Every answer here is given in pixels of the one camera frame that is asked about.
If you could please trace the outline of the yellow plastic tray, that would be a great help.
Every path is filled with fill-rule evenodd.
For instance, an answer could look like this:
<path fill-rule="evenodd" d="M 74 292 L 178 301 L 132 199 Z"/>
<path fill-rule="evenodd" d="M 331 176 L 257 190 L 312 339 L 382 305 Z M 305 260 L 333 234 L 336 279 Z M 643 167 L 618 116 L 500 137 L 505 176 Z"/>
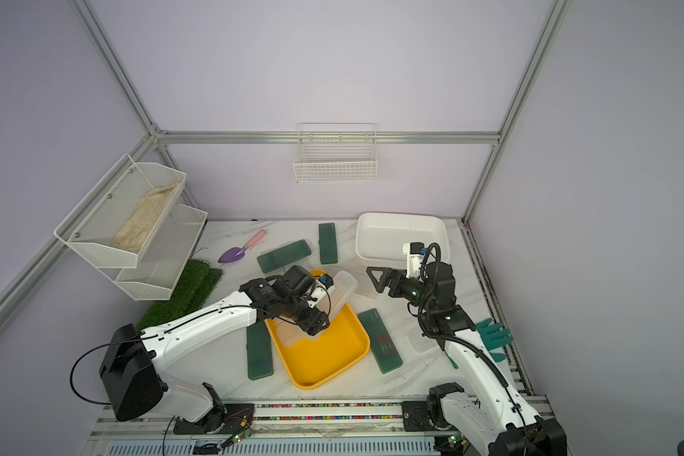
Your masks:
<path fill-rule="evenodd" d="M 314 336 L 314 340 L 284 347 L 275 336 L 275 328 L 281 321 L 265 322 L 272 344 L 296 388 L 314 390 L 349 370 L 369 353 L 370 338 L 350 305 L 353 294 L 331 326 Z"/>

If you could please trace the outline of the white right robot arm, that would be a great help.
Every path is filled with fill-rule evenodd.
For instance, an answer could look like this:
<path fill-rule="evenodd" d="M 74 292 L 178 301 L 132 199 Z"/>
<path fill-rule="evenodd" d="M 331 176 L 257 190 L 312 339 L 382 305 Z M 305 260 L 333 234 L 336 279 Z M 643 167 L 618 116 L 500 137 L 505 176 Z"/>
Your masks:
<path fill-rule="evenodd" d="M 369 267 L 376 292 L 404 298 L 418 309 L 423 336 L 435 340 L 465 378 L 429 390 L 429 420 L 452 426 L 481 455 L 566 455 L 560 423 L 545 419 L 513 388 L 486 349 L 473 320 L 457 304 L 447 263 L 431 263 L 416 277 L 405 270 Z"/>

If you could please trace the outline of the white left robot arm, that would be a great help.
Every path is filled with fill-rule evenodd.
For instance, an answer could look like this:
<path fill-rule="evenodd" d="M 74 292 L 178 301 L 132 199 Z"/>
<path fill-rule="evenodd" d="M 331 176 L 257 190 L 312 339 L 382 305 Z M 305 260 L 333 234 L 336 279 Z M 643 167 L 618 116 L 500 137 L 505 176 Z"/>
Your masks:
<path fill-rule="evenodd" d="M 295 265 L 284 275 L 251 279 L 226 298 L 158 326 L 119 328 L 108 344 L 99 375 L 119 422 L 146 414 L 177 418 L 193 433 L 215 433 L 233 420 L 215 387 L 171 374 L 184 357 L 244 330 L 278 319 L 316 336 L 330 326 L 334 280 Z"/>

